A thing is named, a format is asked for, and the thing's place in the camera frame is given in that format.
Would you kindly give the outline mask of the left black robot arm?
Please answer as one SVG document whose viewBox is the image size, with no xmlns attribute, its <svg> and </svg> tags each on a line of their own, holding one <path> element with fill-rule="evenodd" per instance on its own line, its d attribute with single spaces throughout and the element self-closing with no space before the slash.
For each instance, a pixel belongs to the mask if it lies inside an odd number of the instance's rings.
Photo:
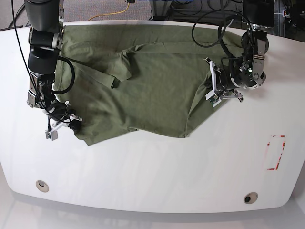
<svg viewBox="0 0 305 229">
<path fill-rule="evenodd" d="M 228 65 L 217 65 L 210 58 L 205 59 L 211 73 L 208 84 L 211 90 L 205 98 L 213 107 L 224 99 L 236 98 L 242 102 L 243 96 L 237 91 L 239 88 L 256 89 L 266 80 L 264 63 L 265 54 L 269 49 L 269 40 L 265 29 L 274 26 L 275 3 L 273 0 L 244 0 L 242 4 L 242 12 L 231 11 L 231 14 L 227 16 L 224 2 L 220 1 L 218 11 L 222 14 L 222 22 L 217 30 L 218 40 L 210 45 L 203 45 L 193 40 L 202 48 L 212 48 L 219 44 L 226 54 L 221 61 L 227 61 Z M 241 38 L 243 52 L 238 57 L 229 51 L 223 41 L 227 23 L 237 19 L 248 25 L 247 31 Z"/>
</svg>

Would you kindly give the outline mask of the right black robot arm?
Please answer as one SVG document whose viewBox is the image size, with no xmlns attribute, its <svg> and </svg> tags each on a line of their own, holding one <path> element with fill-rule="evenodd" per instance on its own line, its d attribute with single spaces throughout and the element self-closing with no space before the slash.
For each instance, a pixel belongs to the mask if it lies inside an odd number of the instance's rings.
<svg viewBox="0 0 305 229">
<path fill-rule="evenodd" d="M 48 123 L 46 138 L 56 140 L 58 130 L 68 127 L 77 131 L 82 118 L 70 109 L 69 101 L 64 103 L 56 96 L 67 93 L 74 85 L 75 70 L 72 63 L 60 56 L 64 36 L 64 7 L 62 0 L 26 0 L 23 4 L 31 24 L 28 42 L 29 57 L 24 60 L 30 78 L 27 104 L 39 108 L 46 114 Z M 66 63 L 71 71 L 71 81 L 66 89 L 53 90 L 55 70 L 58 61 Z"/>
</svg>

